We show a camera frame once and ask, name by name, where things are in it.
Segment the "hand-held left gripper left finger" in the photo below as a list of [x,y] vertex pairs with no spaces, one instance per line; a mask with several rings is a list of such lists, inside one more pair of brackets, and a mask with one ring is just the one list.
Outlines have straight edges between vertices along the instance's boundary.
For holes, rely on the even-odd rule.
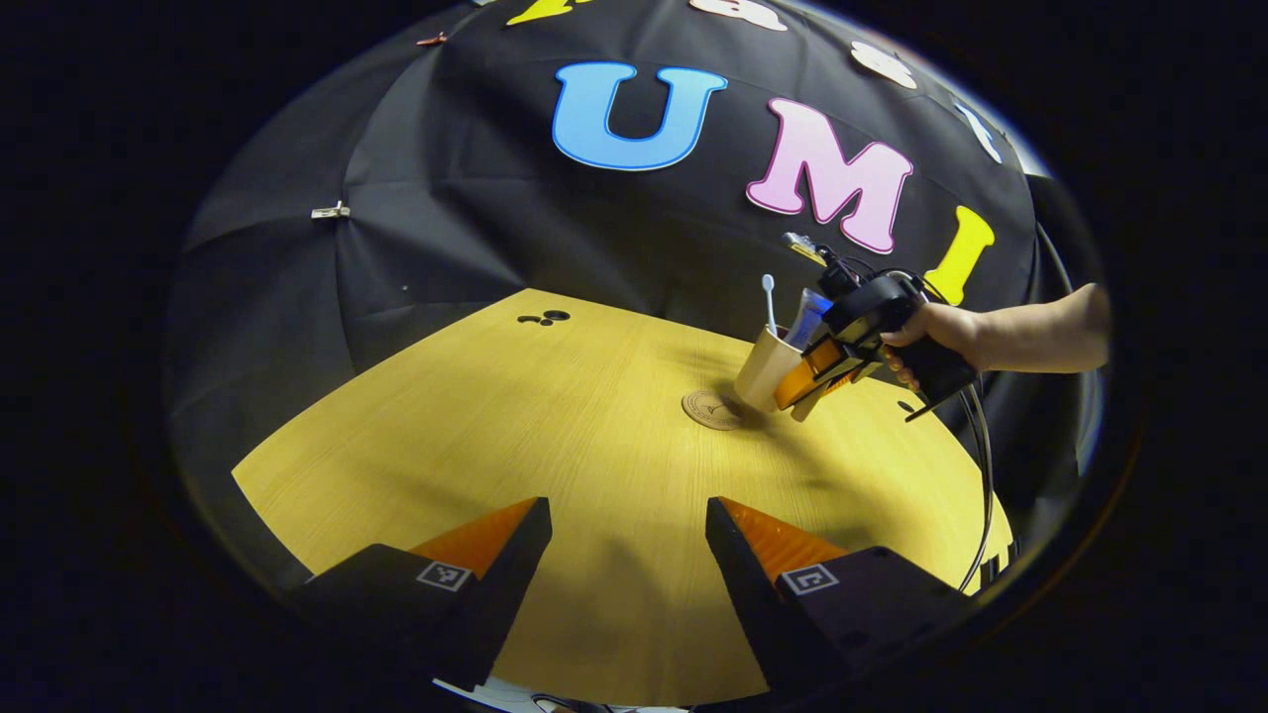
[[335,636],[472,690],[489,677],[552,535],[552,505],[530,497],[413,548],[363,547],[290,600]]

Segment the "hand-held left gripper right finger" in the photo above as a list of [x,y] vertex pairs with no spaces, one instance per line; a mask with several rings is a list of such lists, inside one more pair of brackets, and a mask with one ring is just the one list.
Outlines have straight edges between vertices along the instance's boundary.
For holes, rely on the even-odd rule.
[[857,680],[974,610],[896,551],[843,551],[733,499],[708,501],[705,537],[775,694]]

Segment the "beige cup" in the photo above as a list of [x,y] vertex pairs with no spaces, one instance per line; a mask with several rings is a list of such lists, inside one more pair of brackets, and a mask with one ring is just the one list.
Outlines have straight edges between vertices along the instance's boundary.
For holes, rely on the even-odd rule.
[[784,343],[779,331],[765,326],[735,376],[735,396],[743,405],[760,412],[779,411],[775,391],[799,362],[801,351]]

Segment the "white toothpaste tube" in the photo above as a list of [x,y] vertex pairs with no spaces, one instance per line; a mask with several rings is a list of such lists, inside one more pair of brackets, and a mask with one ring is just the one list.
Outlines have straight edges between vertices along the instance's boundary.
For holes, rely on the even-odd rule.
[[820,322],[823,322],[824,313],[833,306],[833,302],[818,292],[810,288],[804,288],[801,291],[801,297],[798,299],[798,313],[792,318],[792,325],[784,332],[785,344],[789,348],[794,348],[798,351],[805,351],[812,343],[818,329],[820,329]]

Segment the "round brown coaster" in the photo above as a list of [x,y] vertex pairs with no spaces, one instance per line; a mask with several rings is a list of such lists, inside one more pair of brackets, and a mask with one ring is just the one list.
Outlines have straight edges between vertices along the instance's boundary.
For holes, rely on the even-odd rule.
[[713,389],[697,389],[683,395],[681,409],[690,420],[715,433],[733,433],[744,424],[743,409]]

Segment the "yellow wooden desktop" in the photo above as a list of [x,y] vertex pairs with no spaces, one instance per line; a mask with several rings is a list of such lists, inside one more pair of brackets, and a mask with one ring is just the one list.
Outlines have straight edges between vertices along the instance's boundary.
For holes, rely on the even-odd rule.
[[984,525],[973,457],[933,415],[907,420],[896,384],[846,384],[804,422],[697,424],[683,397],[732,397],[751,348],[526,289],[341,384],[232,474],[313,572],[545,497],[552,543],[495,677],[630,707],[747,698],[766,684],[706,542],[711,497],[952,586]]

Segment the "black backdrop cloth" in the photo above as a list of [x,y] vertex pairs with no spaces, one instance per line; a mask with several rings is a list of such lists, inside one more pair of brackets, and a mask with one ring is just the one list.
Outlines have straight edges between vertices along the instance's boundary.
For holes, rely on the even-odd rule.
[[[687,0],[462,4],[335,69],[276,113],[198,208],[164,324],[164,419],[193,500],[273,586],[309,577],[232,477],[254,447],[364,370],[525,288],[756,337],[761,271],[781,313],[818,275],[810,233],[870,266],[924,271],[954,211],[992,221],[970,310],[1049,301],[1104,275],[1069,193],[987,104],[851,20],[762,0],[779,30]],[[417,41],[448,33],[435,47]],[[831,122],[852,157],[913,162],[893,252],[751,202],[779,143],[768,104]],[[346,219],[311,211],[344,200]]]

